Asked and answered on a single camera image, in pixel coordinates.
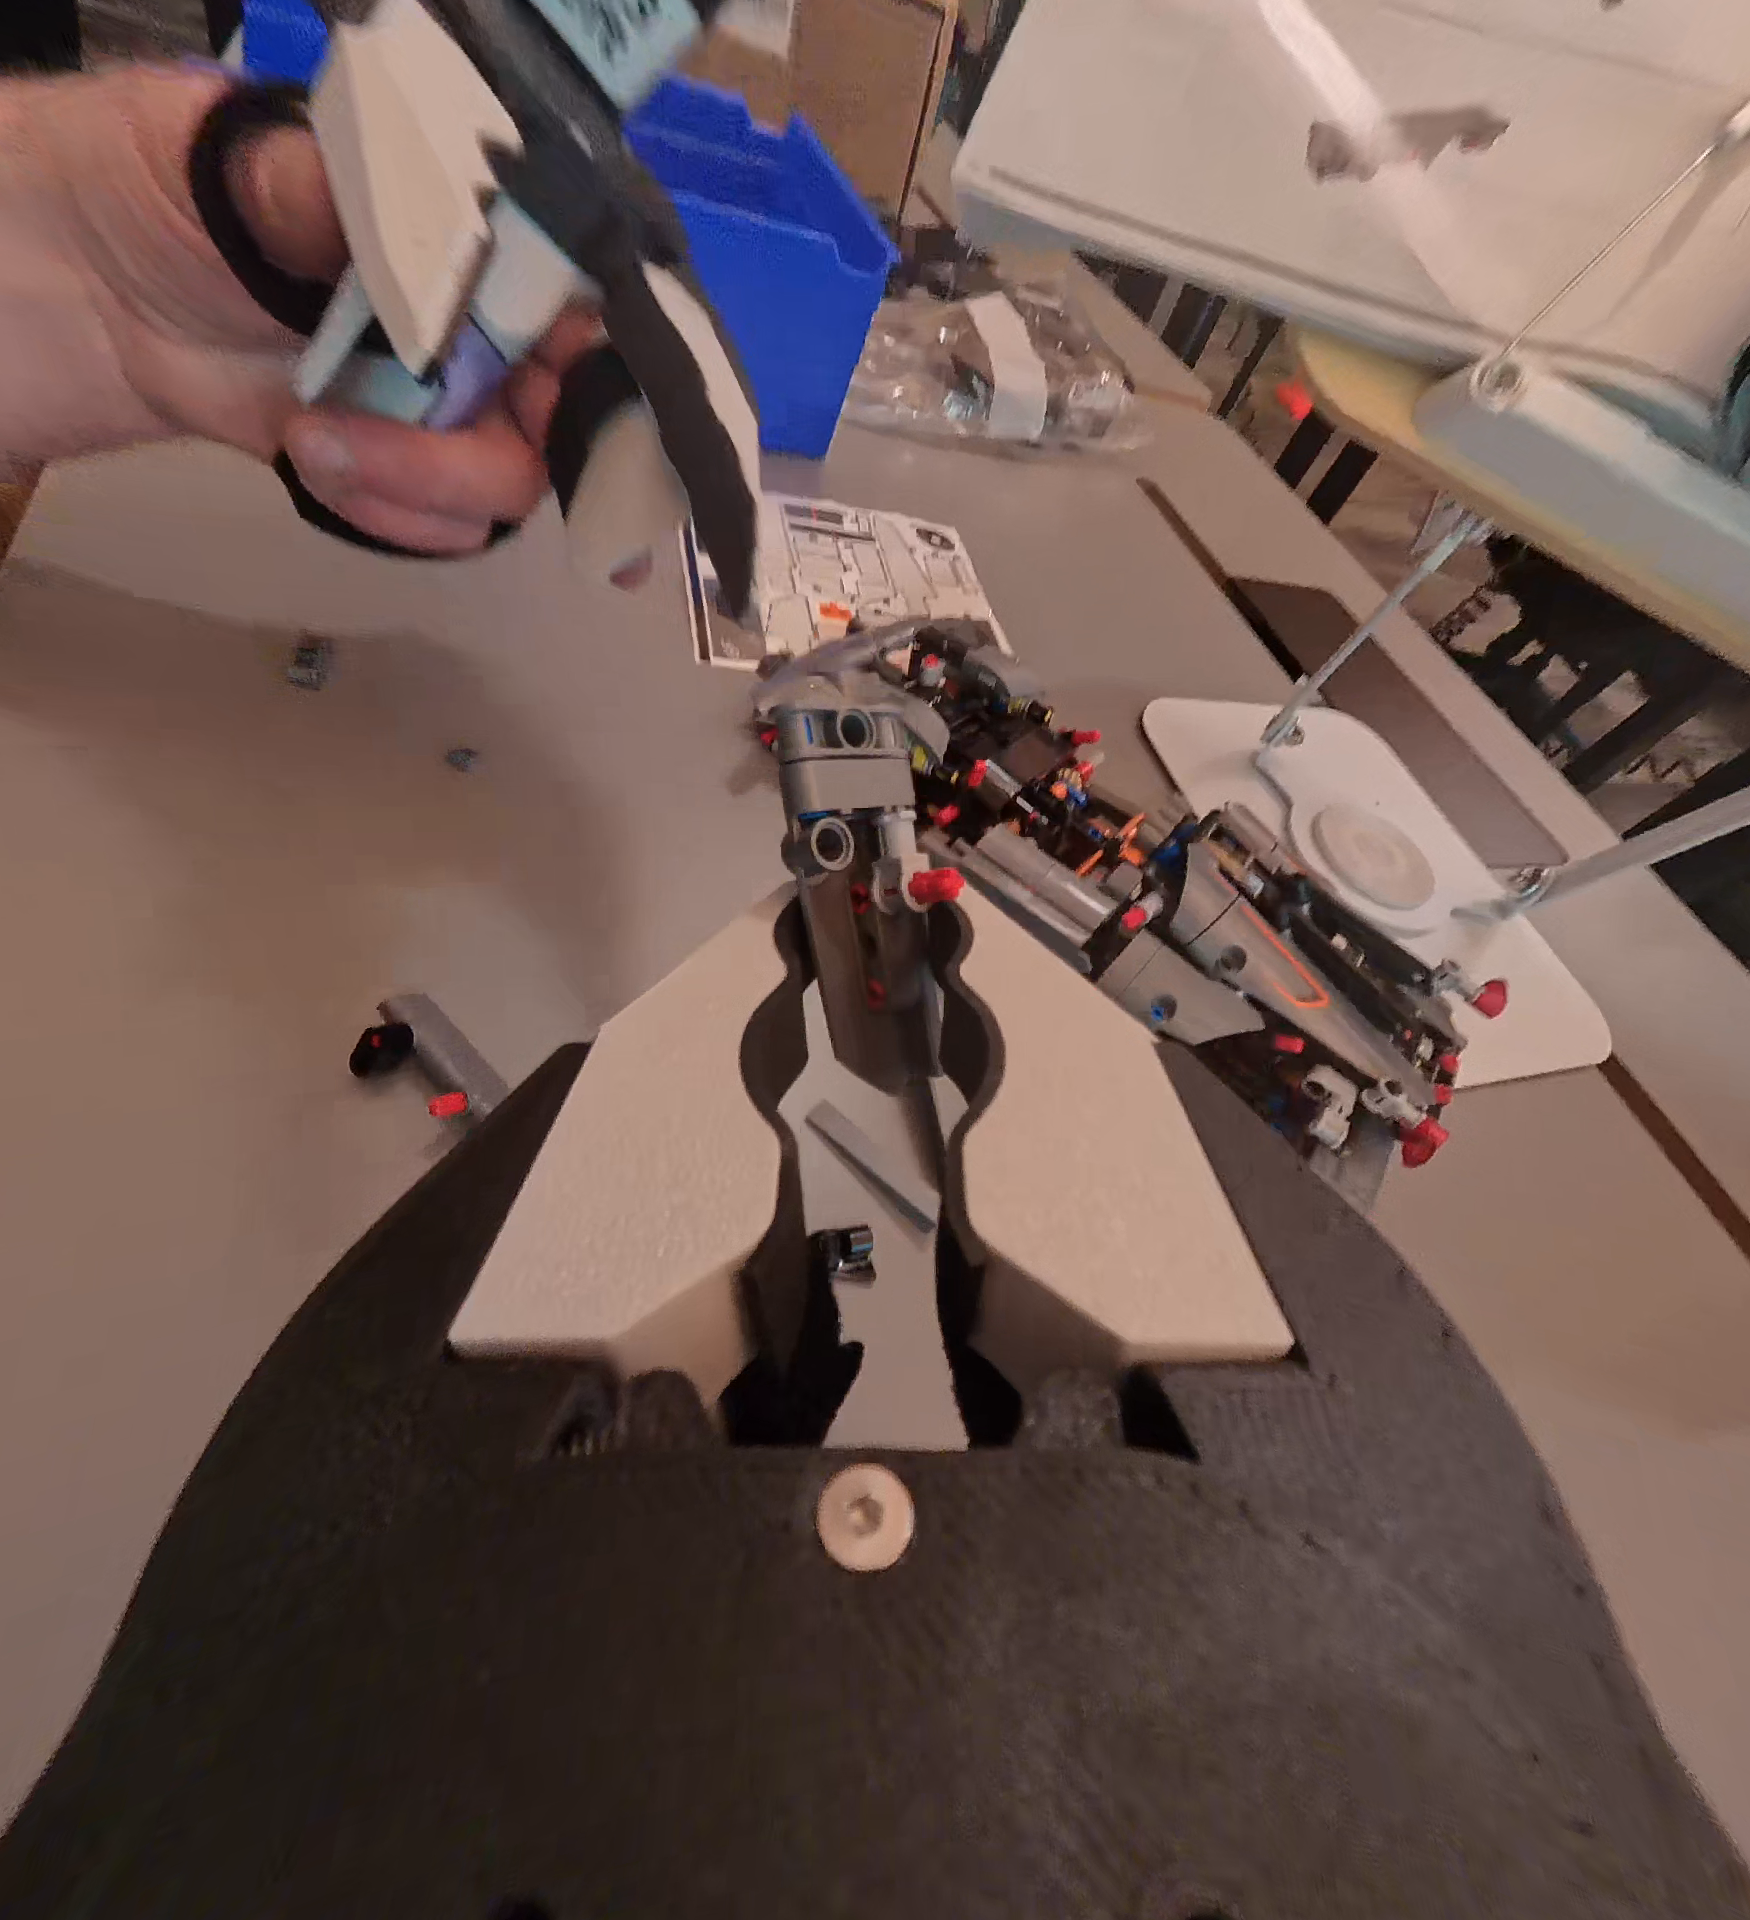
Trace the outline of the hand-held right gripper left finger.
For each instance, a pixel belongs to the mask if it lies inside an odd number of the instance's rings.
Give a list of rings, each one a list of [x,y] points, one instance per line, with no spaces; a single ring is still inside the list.
[[[503,1215],[450,1349],[678,1373],[717,1400],[763,1343],[743,1270],[795,1167],[808,1066],[803,921],[760,899],[618,1011]]]

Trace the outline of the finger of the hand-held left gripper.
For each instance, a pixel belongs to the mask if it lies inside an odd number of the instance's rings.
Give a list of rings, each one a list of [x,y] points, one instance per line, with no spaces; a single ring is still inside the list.
[[[561,375],[548,487],[575,567],[612,589],[644,589],[675,537],[675,473],[616,350],[589,350]]]
[[[712,310],[670,266],[631,278],[631,371],[653,414],[721,611],[749,618],[760,545],[760,429]]]

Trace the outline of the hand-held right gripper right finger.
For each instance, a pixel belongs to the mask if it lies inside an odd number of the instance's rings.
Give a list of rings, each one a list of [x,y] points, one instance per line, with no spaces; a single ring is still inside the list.
[[[1295,1334],[1161,1046],[994,903],[937,912],[945,1213],[980,1268],[967,1346],[1016,1389],[1273,1363]]]

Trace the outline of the blue bin with square tag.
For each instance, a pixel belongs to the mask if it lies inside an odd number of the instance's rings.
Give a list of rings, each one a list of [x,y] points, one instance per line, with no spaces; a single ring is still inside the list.
[[[719,5],[241,5],[223,60],[316,140],[347,240],[334,291],[284,286],[301,401],[450,429],[600,272],[526,210],[537,114],[582,185],[687,260],[752,389],[763,444],[826,454],[895,253],[803,121],[760,127],[683,77]]]

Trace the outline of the toy car model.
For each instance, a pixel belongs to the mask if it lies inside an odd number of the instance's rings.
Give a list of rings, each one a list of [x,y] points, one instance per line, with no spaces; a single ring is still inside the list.
[[[757,694],[793,665],[868,665],[920,706],[934,765],[917,834],[963,880],[950,903],[991,901],[1150,1032],[1210,1053],[1320,1178],[1338,1164],[1337,1186],[1371,1195],[1392,1157],[1422,1168],[1450,1139],[1457,1011],[1498,1016],[1502,978],[1418,960],[1242,804],[1151,826],[1098,787],[1101,735],[1065,726],[976,621],[907,621],[764,663],[752,708],[769,753]]]

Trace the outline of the person's left hand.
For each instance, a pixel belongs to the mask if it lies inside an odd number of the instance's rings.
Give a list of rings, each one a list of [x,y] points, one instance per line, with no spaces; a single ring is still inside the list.
[[[212,60],[0,77],[0,483],[198,437],[270,466],[365,537],[471,555],[548,495],[566,371],[605,343],[569,306],[467,425],[303,406],[301,345],[201,227],[188,155],[233,89]]]

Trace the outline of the grey panel with black connector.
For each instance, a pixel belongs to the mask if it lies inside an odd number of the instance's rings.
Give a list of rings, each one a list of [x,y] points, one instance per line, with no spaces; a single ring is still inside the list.
[[[442,1123],[473,1125],[507,1098],[507,1081],[426,993],[381,999],[375,1021],[348,1051],[347,1070],[360,1083],[413,1083],[426,1093],[426,1111]]]

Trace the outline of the sticker sheet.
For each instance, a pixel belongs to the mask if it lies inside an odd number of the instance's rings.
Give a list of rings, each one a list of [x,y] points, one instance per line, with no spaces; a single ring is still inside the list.
[[[850,633],[924,619],[969,619],[1010,651],[961,537],[912,514],[767,493],[743,619],[726,615],[696,531],[681,537],[694,659],[756,673]]]

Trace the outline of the clear bag with paper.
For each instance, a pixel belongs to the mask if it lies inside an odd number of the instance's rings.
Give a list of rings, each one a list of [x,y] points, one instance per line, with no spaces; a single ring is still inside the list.
[[[997,452],[1116,454],[1146,442],[1126,365],[1042,286],[883,301],[842,419]]]

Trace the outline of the cardboard box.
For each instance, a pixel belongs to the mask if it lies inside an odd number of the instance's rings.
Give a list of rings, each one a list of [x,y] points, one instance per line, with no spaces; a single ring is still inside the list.
[[[954,53],[950,2],[726,5],[683,72],[771,129],[804,119],[877,215],[905,213]]]

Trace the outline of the instruction booklet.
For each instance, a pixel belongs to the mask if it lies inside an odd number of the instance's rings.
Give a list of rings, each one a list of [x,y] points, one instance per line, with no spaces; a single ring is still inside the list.
[[[1705,441],[1750,364],[1750,2],[1051,2],[954,165],[1042,234]]]

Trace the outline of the tan background table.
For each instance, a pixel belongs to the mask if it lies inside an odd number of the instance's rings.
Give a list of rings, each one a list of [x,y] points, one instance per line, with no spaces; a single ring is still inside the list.
[[[1750,673],[1750,496],[1637,421],[1549,375],[1481,410],[1437,373],[1300,331],[1315,397],[1491,526],[1649,611]]]

